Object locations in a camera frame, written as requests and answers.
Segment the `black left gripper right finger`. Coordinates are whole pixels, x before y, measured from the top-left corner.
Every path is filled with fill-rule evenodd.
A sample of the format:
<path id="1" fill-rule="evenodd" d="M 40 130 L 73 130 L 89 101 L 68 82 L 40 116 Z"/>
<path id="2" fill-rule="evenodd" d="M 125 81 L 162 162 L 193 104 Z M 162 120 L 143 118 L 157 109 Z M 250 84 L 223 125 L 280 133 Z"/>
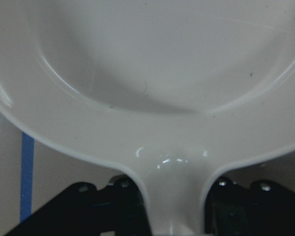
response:
<path id="1" fill-rule="evenodd" d="M 206 197 L 205 233 L 295 236 L 295 192 L 271 180 L 257 180 L 245 188 L 220 177 Z"/>

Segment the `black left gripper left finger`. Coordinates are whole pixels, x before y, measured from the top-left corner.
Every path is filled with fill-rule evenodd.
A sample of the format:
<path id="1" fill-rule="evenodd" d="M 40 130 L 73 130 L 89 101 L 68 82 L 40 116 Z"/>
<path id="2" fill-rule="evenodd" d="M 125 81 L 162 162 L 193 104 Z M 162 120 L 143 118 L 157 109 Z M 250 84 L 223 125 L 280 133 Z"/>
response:
<path id="1" fill-rule="evenodd" d="M 8 236 L 149 236 L 151 228 L 141 192 L 127 176 L 104 188 L 77 182 L 19 223 Z"/>

